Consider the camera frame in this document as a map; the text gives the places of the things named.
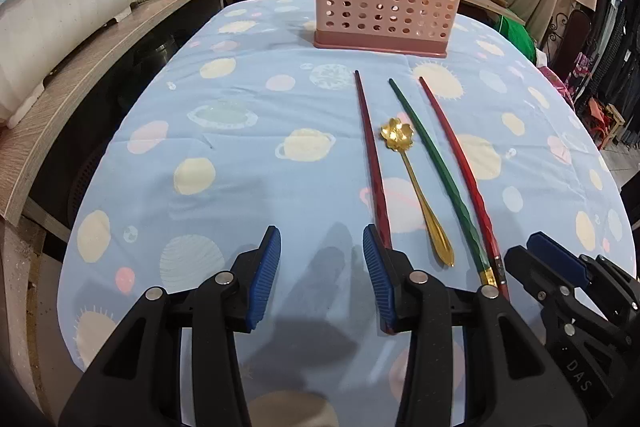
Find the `green fabric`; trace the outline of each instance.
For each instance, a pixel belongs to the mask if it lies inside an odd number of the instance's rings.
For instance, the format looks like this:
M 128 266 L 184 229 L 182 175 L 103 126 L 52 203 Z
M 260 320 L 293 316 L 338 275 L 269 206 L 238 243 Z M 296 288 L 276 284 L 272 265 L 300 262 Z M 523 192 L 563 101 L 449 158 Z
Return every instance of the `green fabric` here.
M 538 63 L 536 47 L 525 27 L 522 24 L 518 24 L 516 21 L 507 19 L 507 17 L 500 18 L 502 20 L 502 26 L 500 26 L 500 20 L 498 20 L 494 26 L 495 30 L 499 31 L 500 35 L 516 46 L 519 51 L 529 59 L 529 62 L 535 66 Z

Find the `blue tablecloth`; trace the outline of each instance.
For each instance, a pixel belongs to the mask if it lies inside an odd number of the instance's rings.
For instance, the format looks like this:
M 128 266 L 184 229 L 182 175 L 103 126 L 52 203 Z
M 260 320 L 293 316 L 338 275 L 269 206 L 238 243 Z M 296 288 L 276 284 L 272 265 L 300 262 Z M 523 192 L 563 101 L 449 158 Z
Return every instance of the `blue tablecloth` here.
M 223 9 L 127 115 L 82 202 L 60 280 L 60 327 L 79 367 L 146 288 L 196 287 L 276 225 L 282 257 L 266 317 L 251 335 L 236 335 L 254 426 L 394 423 L 408 336 L 380 332 L 362 254 L 373 218 L 356 69 L 375 126 L 402 112 L 387 83 L 396 80 L 472 209 L 416 82 L 425 77 L 503 253 L 542 230 L 576 255 L 603 254 L 635 273 L 631 230 L 603 159 L 554 88 L 497 32 L 458 15 L 449 56 L 434 60 L 318 50 L 314 17 L 314 0 Z M 469 249 L 422 144 L 408 155 L 455 249 L 451 269 L 434 258 L 401 157 L 382 142 L 378 155 L 394 247 L 446 285 L 476 290 Z M 543 339 L 540 306 L 509 282 L 515 308 Z M 454 336 L 457 423 L 464 365 L 461 332 Z M 184 420 L 192 423 L 184 344 Z

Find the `tiled floor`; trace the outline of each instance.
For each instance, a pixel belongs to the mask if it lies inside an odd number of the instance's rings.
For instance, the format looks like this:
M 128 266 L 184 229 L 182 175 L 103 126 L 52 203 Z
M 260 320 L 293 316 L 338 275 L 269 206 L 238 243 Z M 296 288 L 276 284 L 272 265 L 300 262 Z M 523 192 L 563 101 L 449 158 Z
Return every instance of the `tiled floor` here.
M 613 142 L 610 142 L 600 152 L 609 171 L 611 171 L 618 190 L 635 176 L 636 172 L 640 171 L 640 150 L 629 149 L 622 143 L 614 145 Z

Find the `white plastic tub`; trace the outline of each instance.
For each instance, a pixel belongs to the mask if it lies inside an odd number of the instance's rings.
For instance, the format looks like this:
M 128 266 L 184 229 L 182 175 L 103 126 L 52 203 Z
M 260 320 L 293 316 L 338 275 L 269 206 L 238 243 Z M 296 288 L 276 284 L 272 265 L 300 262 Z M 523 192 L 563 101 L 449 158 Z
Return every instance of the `white plastic tub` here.
M 0 124 L 15 126 L 49 71 L 133 0 L 0 0 Z

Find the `spoon handle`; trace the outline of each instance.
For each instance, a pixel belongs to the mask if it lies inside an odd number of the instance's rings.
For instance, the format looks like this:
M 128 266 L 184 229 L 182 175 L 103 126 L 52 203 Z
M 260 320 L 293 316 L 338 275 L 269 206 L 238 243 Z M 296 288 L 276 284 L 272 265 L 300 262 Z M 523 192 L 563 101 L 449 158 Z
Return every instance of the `spoon handle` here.
M 406 157 L 406 152 L 402 150 L 399 150 L 398 152 L 402 156 L 402 161 L 404 162 L 406 171 L 409 173 L 409 179 L 411 179 L 411 184 L 414 186 L 415 194 L 418 196 L 422 215 L 424 216 L 424 222 L 427 224 L 427 230 L 429 230 L 429 237 L 431 239 L 431 244 L 433 245 L 433 250 L 436 251 L 438 258 L 444 264 L 447 266 L 453 266 L 454 254 L 449 238 L 444 232 L 441 224 L 438 222 L 438 218 L 433 214 L 424 194 L 420 190 L 420 185 L 418 185 L 418 180 L 415 178 L 414 170 L 411 167 L 411 163 L 409 163 L 409 158 Z

